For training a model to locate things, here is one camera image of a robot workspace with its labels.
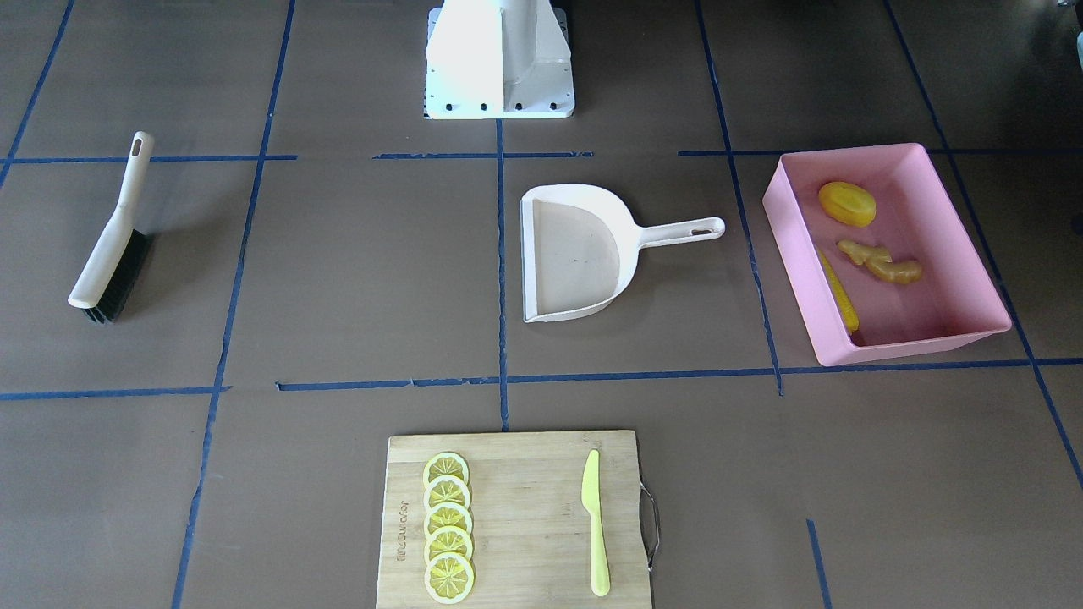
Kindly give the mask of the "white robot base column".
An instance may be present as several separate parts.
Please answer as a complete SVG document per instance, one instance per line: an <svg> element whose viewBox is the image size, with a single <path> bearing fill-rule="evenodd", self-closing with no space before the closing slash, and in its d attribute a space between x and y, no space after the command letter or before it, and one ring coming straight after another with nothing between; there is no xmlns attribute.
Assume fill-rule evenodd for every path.
<svg viewBox="0 0 1083 609"><path fill-rule="evenodd" d="M433 120L562 119L576 107L564 8L445 1L428 14L423 112Z"/></svg>

